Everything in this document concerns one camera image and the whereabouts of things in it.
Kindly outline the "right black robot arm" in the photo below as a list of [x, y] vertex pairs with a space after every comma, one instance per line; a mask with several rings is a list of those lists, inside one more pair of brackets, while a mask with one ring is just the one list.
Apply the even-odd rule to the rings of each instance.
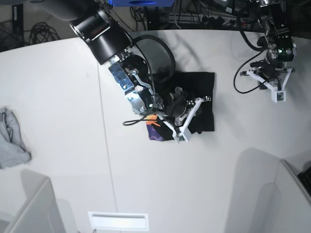
[[[38, 8], [69, 23], [74, 33], [91, 50], [97, 62], [109, 64], [109, 71], [119, 84], [133, 112], [145, 118], [159, 114], [164, 120], [179, 122], [195, 116], [195, 100], [180, 87], [173, 93], [157, 90], [167, 83], [175, 72], [175, 58], [167, 44], [153, 35], [132, 38], [110, 15], [105, 4], [98, 0], [33, 0]], [[154, 75], [145, 54], [131, 50], [141, 40], [159, 43], [167, 52], [171, 67], [162, 76]]]

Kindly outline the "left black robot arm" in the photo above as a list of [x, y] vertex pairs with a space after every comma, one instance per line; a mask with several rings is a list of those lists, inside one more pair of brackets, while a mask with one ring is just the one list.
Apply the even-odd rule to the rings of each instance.
[[[287, 67], [296, 54], [297, 47], [291, 38], [286, 15], [282, 10], [279, 0], [256, 0], [259, 8], [258, 24], [264, 30], [263, 36], [254, 46], [247, 38], [243, 28], [242, 14], [250, 9], [249, 6], [241, 8], [236, 16], [236, 23], [239, 32], [252, 49], [258, 52], [236, 71], [233, 78], [233, 87], [240, 94], [248, 94], [256, 89], [270, 89], [277, 95], [285, 97], [285, 86], [294, 72], [294, 69]], [[248, 91], [240, 91], [236, 86], [237, 76], [249, 76], [258, 82], [258, 85]]]

